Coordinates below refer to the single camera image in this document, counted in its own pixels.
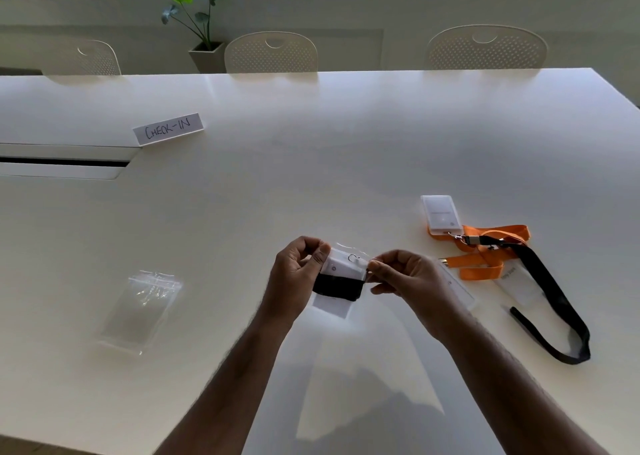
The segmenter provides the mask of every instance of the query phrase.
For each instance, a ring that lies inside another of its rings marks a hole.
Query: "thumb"
[[[321,242],[320,246],[316,248],[314,254],[311,255],[311,258],[308,260],[307,264],[302,267],[302,269],[310,275],[313,275],[315,278],[317,274],[320,273],[326,258],[329,257],[330,251],[331,246],[329,246],[329,243]]]
[[[372,260],[369,262],[369,266],[367,267],[369,271],[371,271],[376,277],[380,280],[388,283],[396,290],[398,290],[402,284],[404,283],[404,275],[396,270],[394,270],[391,266],[385,265],[376,260]]]

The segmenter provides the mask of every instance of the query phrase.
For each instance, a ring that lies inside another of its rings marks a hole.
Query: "potted plant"
[[[184,7],[185,4],[192,3],[193,0],[173,0],[177,3],[165,8],[162,12],[162,23],[165,25],[169,20],[176,20],[189,30],[191,30],[200,39],[200,43],[189,50],[189,55],[193,59],[194,64],[201,74],[221,74],[226,72],[225,69],[225,47],[226,43],[213,42],[211,40],[211,7],[216,5],[216,0],[209,0],[209,11],[196,12],[193,18]],[[176,15],[182,11],[191,23],[184,19],[178,18]]]

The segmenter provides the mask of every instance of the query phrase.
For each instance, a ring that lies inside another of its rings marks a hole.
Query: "forearm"
[[[453,311],[438,336],[507,455],[606,455],[466,311]]]
[[[253,319],[156,455],[242,453],[291,321]]]

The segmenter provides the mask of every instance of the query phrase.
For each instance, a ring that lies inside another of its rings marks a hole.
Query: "left hand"
[[[276,255],[258,316],[293,322],[304,310],[322,265],[331,251],[329,243],[300,236]]]

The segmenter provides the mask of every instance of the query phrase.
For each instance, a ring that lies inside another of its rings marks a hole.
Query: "chair backrest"
[[[111,46],[100,40],[66,38],[46,52],[42,64],[50,76],[119,76],[118,59]]]
[[[427,69],[540,69],[547,43],[522,28],[465,25],[441,31],[427,46]]]
[[[318,52],[303,35],[260,31],[231,41],[225,50],[229,74],[251,72],[317,72]]]

